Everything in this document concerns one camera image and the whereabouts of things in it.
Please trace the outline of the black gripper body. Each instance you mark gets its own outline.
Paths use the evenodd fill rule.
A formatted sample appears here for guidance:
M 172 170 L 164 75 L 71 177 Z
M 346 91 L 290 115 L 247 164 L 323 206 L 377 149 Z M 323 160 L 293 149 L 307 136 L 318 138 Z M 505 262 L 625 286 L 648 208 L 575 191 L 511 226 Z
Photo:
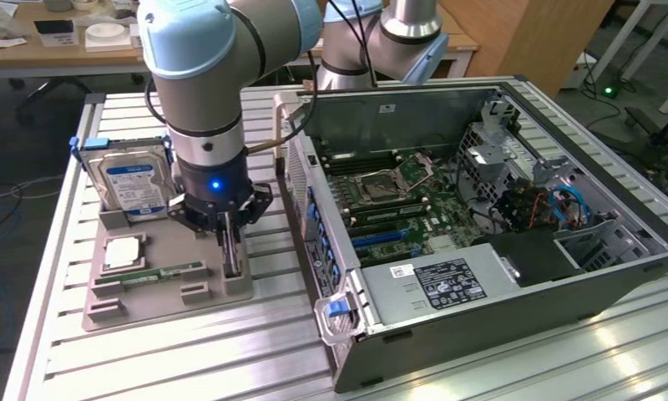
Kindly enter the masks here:
M 247 159 L 234 158 L 223 165 L 202 166 L 178 161 L 183 195 L 193 195 L 203 201 L 213 202 L 221 211 L 227 213 L 229 228 L 230 211 L 234 209 L 234 198 L 243 186 L 249 185 Z

